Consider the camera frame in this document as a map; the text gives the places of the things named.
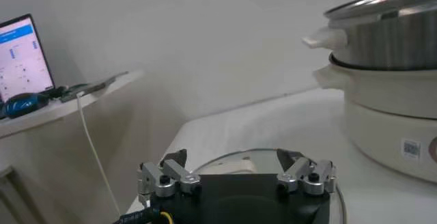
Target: blue computer mouse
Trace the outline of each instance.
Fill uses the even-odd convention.
[[[20,117],[48,105],[48,96],[39,93],[23,93],[11,97],[3,106],[3,112],[10,118]]]

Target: pot handle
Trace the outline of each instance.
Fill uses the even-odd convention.
[[[327,48],[335,51],[348,45],[348,35],[342,29],[323,27],[314,34],[302,38],[302,41],[309,48]]]
[[[343,71],[336,70],[331,65],[313,72],[313,76],[322,89],[345,90],[351,78]]]

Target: white cable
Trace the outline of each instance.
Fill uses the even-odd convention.
[[[120,208],[118,207],[117,201],[115,200],[114,193],[111,189],[111,186],[109,185],[108,178],[107,178],[106,174],[104,173],[102,163],[100,163],[100,159],[98,158],[97,151],[94,147],[93,141],[91,140],[91,136],[89,135],[89,132],[88,132],[87,122],[85,121],[85,116],[83,115],[82,104],[81,104],[81,96],[82,95],[83,95],[83,92],[79,92],[76,95],[76,97],[77,97],[77,108],[79,109],[79,114],[81,115],[83,130],[85,131],[85,134],[87,135],[89,145],[91,146],[91,150],[93,151],[94,158],[96,158],[98,168],[100,170],[100,173],[102,174],[104,183],[107,186],[109,195],[111,196],[111,199],[112,199],[112,202],[114,203],[115,209],[117,210],[117,214],[118,214],[118,216],[120,216],[120,215],[122,215],[120,212]]]

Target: sticker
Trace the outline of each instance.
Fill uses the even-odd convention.
[[[411,139],[402,139],[401,153],[404,158],[419,161],[421,155],[421,142]]]

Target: stainless steel lid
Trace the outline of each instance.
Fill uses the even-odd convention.
[[[353,18],[368,14],[392,12],[412,5],[416,6],[429,3],[430,1],[433,0],[355,0],[328,10],[324,15],[331,20]],[[421,10],[422,9],[419,8],[418,10],[410,10],[409,12],[417,13]]]

